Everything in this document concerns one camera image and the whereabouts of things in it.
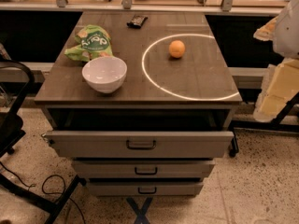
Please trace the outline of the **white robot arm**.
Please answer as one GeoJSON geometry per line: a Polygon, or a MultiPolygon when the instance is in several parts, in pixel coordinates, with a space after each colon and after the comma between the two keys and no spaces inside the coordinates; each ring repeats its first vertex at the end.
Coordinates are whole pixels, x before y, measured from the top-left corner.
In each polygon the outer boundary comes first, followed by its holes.
{"type": "Polygon", "coordinates": [[[279,13],[273,50],[285,58],[299,59],[299,0],[291,0],[279,13]]]}

